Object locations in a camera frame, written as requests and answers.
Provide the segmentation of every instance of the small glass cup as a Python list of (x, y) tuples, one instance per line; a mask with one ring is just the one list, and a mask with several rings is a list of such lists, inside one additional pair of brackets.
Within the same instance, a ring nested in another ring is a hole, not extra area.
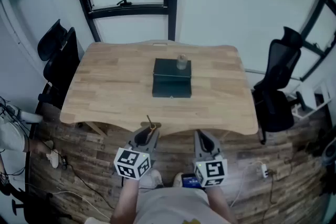
[(176, 66), (177, 66), (178, 69), (184, 70), (187, 67), (187, 63), (188, 63), (188, 58), (185, 54), (180, 54), (177, 57)]

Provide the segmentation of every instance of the black window frame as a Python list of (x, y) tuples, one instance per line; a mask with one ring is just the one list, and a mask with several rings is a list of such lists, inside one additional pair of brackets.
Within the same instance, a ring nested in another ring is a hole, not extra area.
[[(136, 4), (136, 5), (132, 4), (116, 7), (106, 7), (100, 9), (93, 9), (91, 0), (79, 0), (79, 1), (95, 42), (100, 42), (101, 40), (97, 28), (95, 26), (95, 23), (93, 22), (94, 19), (113, 17), (113, 16), (145, 15), (145, 14), (168, 15), (168, 39), (175, 41), (177, 0), (164, 0), (163, 4)], [(314, 52), (320, 57), (318, 61), (306, 72), (306, 74), (304, 74), (303, 77), (299, 79), (302, 82), (304, 82), (319, 67), (319, 65), (328, 56), (328, 54), (336, 44), (336, 30), (334, 33), (333, 42), (324, 51), (321, 50), (317, 44), (311, 44), (306, 41), (309, 33), (314, 27), (325, 5), (327, 5), (336, 15), (336, 3), (333, 0), (318, 0), (314, 7), (314, 10), (311, 12), (310, 17), (307, 20), (306, 25), (301, 31), (301, 35), (304, 39), (303, 47)]]

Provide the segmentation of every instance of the wall outlet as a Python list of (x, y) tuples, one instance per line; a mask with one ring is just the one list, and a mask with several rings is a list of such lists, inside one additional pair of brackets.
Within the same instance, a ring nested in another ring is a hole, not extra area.
[(261, 171), (262, 171), (262, 173), (263, 173), (263, 177), (264, 177), (264, 178), (268, 177), (268, 171), (267, 171), (267, 166), (266, 166), (266, 164), (262, 164), (262, 165), (261, 165)]

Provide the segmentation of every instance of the table leg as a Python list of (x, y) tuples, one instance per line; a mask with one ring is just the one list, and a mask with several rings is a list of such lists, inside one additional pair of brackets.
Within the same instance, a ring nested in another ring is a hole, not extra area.
[(94, 131), (96, 131), (98, 134), (102, 136), (106, 136), (106, 133), (104, 133), (102, 130), (98, 128), (92, 121), (85, 121), (86, 124), (88, 124)]

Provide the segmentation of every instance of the table top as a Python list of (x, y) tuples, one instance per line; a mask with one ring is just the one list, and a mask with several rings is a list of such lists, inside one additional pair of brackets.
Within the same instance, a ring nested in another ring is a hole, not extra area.
[[(156, 58), (192, 62), (191, 98), (152, 97)], [(173, 41), (136, 44), (92, 43), (64, 101), (64, 123), (104, 122), (130, 131), (147, 122), (161, 135), (194, 129), (255, 134), (257, 117), (238, 51), (233, 46), (191, 46)]]

